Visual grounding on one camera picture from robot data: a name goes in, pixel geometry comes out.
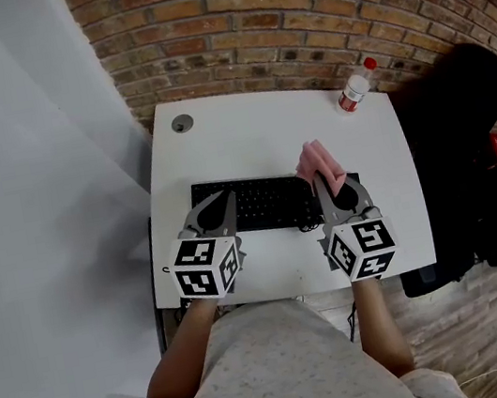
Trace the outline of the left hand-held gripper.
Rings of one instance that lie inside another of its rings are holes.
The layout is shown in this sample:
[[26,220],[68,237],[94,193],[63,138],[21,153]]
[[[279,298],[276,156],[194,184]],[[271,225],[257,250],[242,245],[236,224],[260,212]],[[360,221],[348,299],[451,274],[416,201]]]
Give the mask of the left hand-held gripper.
[[189,232],[173,242],[169,256],[170,273],[182,299],[222,299],[233,292],[245,259],[236,234],[236,211],[235,192],[219,191],[187,215],[184,229]]

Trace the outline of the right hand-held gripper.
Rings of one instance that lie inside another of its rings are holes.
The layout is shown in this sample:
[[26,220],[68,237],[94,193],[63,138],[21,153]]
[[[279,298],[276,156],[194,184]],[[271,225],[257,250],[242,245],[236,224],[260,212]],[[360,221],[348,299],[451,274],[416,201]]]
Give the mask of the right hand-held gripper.
[[326,223],[319,243],[330,269],[341,270],[350,282],[383,276],[399,251],[391,221],[355,178],[347,176],[337,195],[322,175],[313,180]]

